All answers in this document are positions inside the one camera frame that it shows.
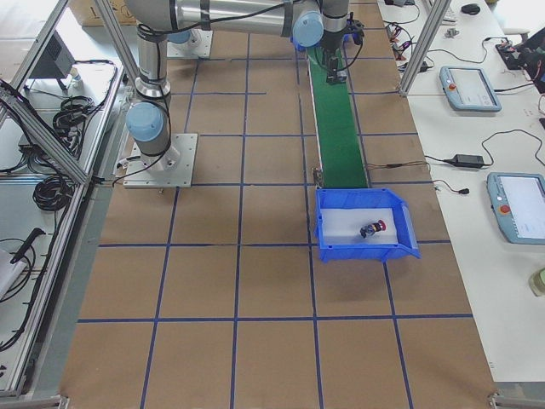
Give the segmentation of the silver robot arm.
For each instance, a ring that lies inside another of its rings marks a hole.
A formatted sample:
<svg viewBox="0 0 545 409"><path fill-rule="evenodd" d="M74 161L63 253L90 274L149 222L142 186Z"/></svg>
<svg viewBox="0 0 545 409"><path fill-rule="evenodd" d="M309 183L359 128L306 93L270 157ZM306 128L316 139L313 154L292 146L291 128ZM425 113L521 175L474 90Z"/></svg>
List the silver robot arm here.
<svg viewBox="0 0 545 409"><path fill-rule="evenodd" d="M138 23L137 102L126 125L140 151L143 169L167 176L177 167L169 118L168 46L184 51L200 47L207 32L245 32L287 37L308 48L320 45L329 83L341 79L336 57L353 28L346 1L128 1Z"/></svg>

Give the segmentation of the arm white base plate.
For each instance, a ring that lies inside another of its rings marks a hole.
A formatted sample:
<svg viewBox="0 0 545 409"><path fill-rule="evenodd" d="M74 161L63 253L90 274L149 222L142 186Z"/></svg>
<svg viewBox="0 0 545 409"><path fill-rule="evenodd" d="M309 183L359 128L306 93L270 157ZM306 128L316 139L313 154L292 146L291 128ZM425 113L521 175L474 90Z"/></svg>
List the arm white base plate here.
<svg viewBox="0 0 545 409"><path fill-rule="evenodd" d="M208 60L212 31L191 29L168 35L167 58L171 60Z"/></svg>
<svg viewBox="0 0 545 409"><path fill-rule="evenodd" d="M126 188L171 188L190 187L197 151L198 135L173 134L168 152L152 167L146 167L156 159L141 156L141 151L134 142L131 155L139 156L128 163L127 172L121 182Z"/></svg>

